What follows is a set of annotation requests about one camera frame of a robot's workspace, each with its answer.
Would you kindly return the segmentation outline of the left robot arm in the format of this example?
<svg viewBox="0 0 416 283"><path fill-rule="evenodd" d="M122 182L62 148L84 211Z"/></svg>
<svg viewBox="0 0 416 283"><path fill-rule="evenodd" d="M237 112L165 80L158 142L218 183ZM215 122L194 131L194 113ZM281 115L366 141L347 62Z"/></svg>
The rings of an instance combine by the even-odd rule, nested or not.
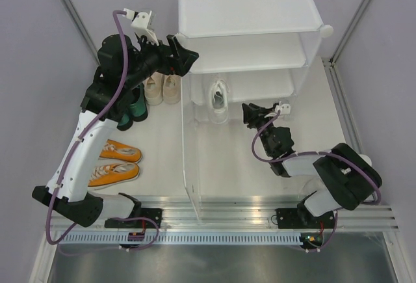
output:
<svg viewBox="0 0 416 283"><path fill-rule="evenodd" d="M72 223L89 227L98 219L117 219L128 228L141 223L141 203L126 194L93 195L88 181L111 133L134 100L134 90L155 72L179 75L190 72L199 53L183 47L175 35L167 43L152 43L139 36L138 47L122 34L106 37L98 50L99 66L81 102L77 128L61 164L46 185L32 197L47 206L47 219L57 212Z"/></svg>

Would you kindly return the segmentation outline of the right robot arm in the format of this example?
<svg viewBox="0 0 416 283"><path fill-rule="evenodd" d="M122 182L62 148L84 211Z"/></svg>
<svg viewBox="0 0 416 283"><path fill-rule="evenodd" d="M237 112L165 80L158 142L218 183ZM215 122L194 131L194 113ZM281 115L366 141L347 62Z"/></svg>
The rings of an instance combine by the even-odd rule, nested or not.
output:
<svg viewBox="0 0 416 283"><path fill-rule="evenodd" d="M295 207L276 209L278 228L333 228L336 210L353 211L362 204L379 204L382 178L370 159L346 143L328 151L296 152L290 129L274 124L283 107L282 103L269 108L254 103L242 105L244 125L257 132L252 143L261 142L266 154L261 157L254 152L253 156L269 164L277 176L316 176L321 186Z"/></svg>

